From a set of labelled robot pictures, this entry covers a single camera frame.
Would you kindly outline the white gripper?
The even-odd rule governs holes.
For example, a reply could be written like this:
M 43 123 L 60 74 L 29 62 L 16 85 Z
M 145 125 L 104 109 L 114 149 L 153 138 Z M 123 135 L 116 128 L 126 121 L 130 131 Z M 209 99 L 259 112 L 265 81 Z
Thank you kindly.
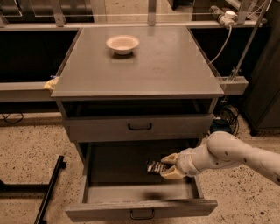
M 164 179 L 183 179 L 184 177 L 194 177 L 200 174 L 200 171 L 194 165 L 193 150 L 191 148 L 182 150 L 179 154 L 172 153 L 161 159 L 163 164 L 173 165 L 171 168 L 162 171 L 160 175 Z

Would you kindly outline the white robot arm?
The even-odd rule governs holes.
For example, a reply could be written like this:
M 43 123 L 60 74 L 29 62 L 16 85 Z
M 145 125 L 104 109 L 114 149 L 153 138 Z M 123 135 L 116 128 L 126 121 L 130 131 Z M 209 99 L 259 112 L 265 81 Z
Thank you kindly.
M 243 164 L 280 185 L 279 154 L 253 147 L 224 131 L 212 133 L 198 147 L 163 157 L 161 162 L 171 165 L 160 173 L 165 179 L 194 177 L 208 169 L 225 169 Z

